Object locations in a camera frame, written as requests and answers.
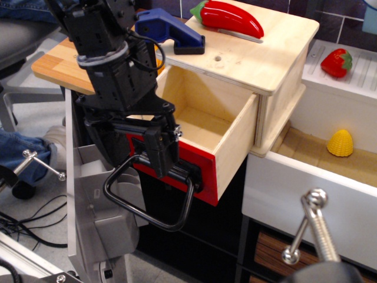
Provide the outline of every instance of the drawer handle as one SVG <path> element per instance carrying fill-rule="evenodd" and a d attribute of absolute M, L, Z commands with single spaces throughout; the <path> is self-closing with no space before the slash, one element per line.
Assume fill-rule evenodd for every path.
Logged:
<path fill-rule="evenodd" d="M 117 196 L 111 191 L 111 185 L 118 179 L 118 177 L 126 171 L 133 163 L 141 163 L 143 165 L 150 165 L 150 161 L 147 157 L 143 154 L 135 154 L 128 158 L 124 163 L 119 165 L 112 174 L 106 179 L 103 189 L 105 196 L 112 202 L 116 203 L 117 205 L 121 206 L 122 208 L 130 211 L 131 213 L 145 219 L 149 223 L 169 232 L 175 232 L 180 230 L 189 216 L 191 204 L 193 201 L 194 193 L 196 192 L 199 186 L 194 184 L 191 177 L 189 176 L 189 172 L 185 172 L 182 169 L 176 168 L 175 166 L 168 172 L 169 177 L 172 177 L 179 182 L 185 183 L 187 185 L 187 193 L 186 197 L 183 202 L 183 207 L 181 210 L 181 214 L 174 224 L 165 223 L 151 215 L 149 215 L 146 211 L 134 206 L 130 202 L 126 201 L 125 199 Z"/>
<path fill-rule="evenodd" d="M 340 256 L 336 251 L 327 223 L 321 212 L 327 201 L 327 193 L 319 188 L 312 189 L 301 197 L 305 216 L 297 230 L 292 245 L 288 246 L 282 253 L 285 263 L 292 265 L 299 262 L 300 251 L 298 247 L 308 225 L 312 228 L 318 258 L 321 261 L 340 262 Z"/>

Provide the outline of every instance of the blue tile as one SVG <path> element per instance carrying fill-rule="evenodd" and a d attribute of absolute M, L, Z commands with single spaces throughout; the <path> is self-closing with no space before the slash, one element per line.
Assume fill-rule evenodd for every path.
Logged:
<path fill-rule="evenodd" d="M 362 21 L 345 19 L 339 43 L 377 52 L 377 35 L 363 32 L 362 24 Z"/>
<path fill-rule="evenodd" d="M 194 8 L 203 0 L 182 0 L 182 17 L 184 19 L 190 19 L 193 15 L 190 13 L 190 9 Z"/>
<path fill-rule="evenodd" d="M 320 15 L 320 25 L 315 38 L 329 42 L 337 42 L 340 28 L 342 26 L 343 17 L 323 13 L 317 14 Z"/>
<path fill-rule="evenodd" d="M 142 9 L 162 8 L 169 14 L 180 17 L 180 0 L 136 0 L 136 7 Z"/>
<path fill-rule="evenodd" d="M 324 12 L 363 19 L 366 4 L 363 0 L 326 0 Z"/>
<path fill-rule="evenodd" d="M 244 2 L 284 13 L 287 13 L 289 6 L 289 0 L 244 0 L 239 2 Z"/>
<path fill-rule="evenodd" d="M 306 15 L 308 0 L 290 0 L 289 13 L 303 17 Z"/>

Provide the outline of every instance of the tile wall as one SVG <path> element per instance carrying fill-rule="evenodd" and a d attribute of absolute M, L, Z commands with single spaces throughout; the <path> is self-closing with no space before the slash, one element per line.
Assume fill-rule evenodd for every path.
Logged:
<path fill-rule="evenodd" d="M 176 17 L 191 18 L 202 0 L 136 0 L 138 8 L 163 8 Z M 316 38 L 377 52 L 377 35 L 362 32 L 363 0 L 242 0 L 241 2 L 313 18 L 320 23 Z"/>

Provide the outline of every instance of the black metal handle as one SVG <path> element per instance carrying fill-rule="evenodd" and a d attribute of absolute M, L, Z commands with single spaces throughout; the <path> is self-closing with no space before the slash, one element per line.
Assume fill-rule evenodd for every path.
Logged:
<path fill-rule="evenodd" d="M 104 183 L 104 194 L 105 196 L 112 202 L 116 203 L 117 205 L 121 206 L 122 208 L 132 212 L 133 214 L 145 219 L 149 223 L 165 230 L 168 232 L 175 232 L 180 230 L 189 216 L 191 204 L 194 197 L 194 184 L 190 176 L 182 174 L 182 171 L 176 171 L 172 168 L 168 176 L 172 177 L 180 182 L 183 182 L 187 185 L 187 193 L 186 197 L 183 202 L 183 207 L 179 219 L 174 224 L 165 223 L 157 218 L 149 215 L 146 211 L 134 206 L 132 203 L 126 201 L 125 199 L 117 196 L 111 191 L 111 185 L 118 179 L 118 177 L 129 168 L 133 163 L 141 163 L 141 164 L 149 164 L 148 158 L 144 157 L 142 154 L 135 154 L 128 158 L 125 162 L 119 165 L 114 172 L 106 179 Z"/>

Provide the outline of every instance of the office chair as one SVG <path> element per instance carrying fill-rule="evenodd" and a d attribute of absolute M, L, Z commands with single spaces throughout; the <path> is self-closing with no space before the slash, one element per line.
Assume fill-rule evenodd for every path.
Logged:
<path fill-rule="evenodd" d="M 44 53 L 26 57 L 58 30 L 54 24 L 0 18 L 0 122 L 5 131 L 16 131 L 13 104 L 64 101 L 59 88 L 20 87 Z"/>

